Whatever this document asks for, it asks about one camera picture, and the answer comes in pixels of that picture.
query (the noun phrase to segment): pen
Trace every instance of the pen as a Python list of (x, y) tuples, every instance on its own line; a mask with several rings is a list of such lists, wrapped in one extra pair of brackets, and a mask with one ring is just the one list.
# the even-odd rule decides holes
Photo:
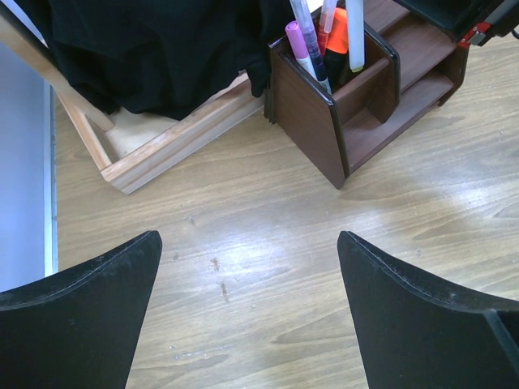
[(289, 38), (290, 47), (294, 52), (295, 60), (301, 67), (307, 71), (314, 79), (315, 71), (311, 64), (310, 54), (308, 53), (305, 41), (302, 38), (301, 28), (299, 28), (298, 22), (290, 22), (285, 27), (286, 35)]
[(324, 66), (332, 86), (339, 82), (339, 76), (348, 59), (347, 23), (346, 10), (337, 8), (333, 16), (333, 28), (324, 55)]
[(328, 93), (332, 93), (326, 75), (326, 69), (324, 69), (323, 57), (321, 57), (319, 46), (317, 45), (317, 34), (315, 34), (314, 22), (311, 19), (307, 0), (290, 0), (290, 5), (294, 11), (295, 19), (298, 21), (299, 28), (301, 28), (302, 37), (307, 45), (317, 82), (321, 87), (326, 89)]
[(346, 0), (348, 13), (348, 42), (350, 44), (350, 69), (354, 73), (364, 67), (364, 3), (363, 0)]
[(321, 52), (322, 56), (324, 56), (324, 52), (326, 51), (328, 35), (332, 31), (333, 15), (335, 14), (336, 6), (337, 0), (324, 0), (323, 6), (321, 7), (317, 41), (319, 42), (319, 51)]

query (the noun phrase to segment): wooden compartment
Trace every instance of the wooden compartment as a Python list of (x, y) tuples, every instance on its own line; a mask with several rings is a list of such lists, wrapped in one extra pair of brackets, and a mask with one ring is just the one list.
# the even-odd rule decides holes
[(332, 95), (271, 45), (265, 116), (336, 187), (462, 84), (468, 49), (393, 0), (365, 0), (366, 66)]

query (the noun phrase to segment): orange highlighter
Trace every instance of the orange highlighter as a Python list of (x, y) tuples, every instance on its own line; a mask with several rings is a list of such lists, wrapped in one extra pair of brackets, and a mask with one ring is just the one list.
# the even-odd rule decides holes
[(348, 60), (348, 21), (346, 10), (336, 8), (333, 16), (332, 31), (326, 44), (324, 66), (328, 72), (328, 80), (333, 86), (337, 84), (339, 75)]

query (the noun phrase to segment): pink marker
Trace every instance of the pink marker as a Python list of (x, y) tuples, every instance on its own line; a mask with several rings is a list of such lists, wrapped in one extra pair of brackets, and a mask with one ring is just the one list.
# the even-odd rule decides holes
[(294, 21), (290, 22), (285, 27), (286, 35), (289, 38), (290, 47), (294, 52), (295, 60), (301, 67), (308, 72), (314, 79), (315, 76), (314, 66), (311, 63), (310, 54), (308, 53), (307, 45), (302, 37), (301, 28), (299, 23)]

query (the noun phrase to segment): white marker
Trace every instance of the white marker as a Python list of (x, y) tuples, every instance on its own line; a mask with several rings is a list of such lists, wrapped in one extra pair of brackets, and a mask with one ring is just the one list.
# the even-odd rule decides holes
[(348, 15), (348, 42), (350, 45), (350, 69), (354, 73), (364, 67), (364, 2), (346, 0)]

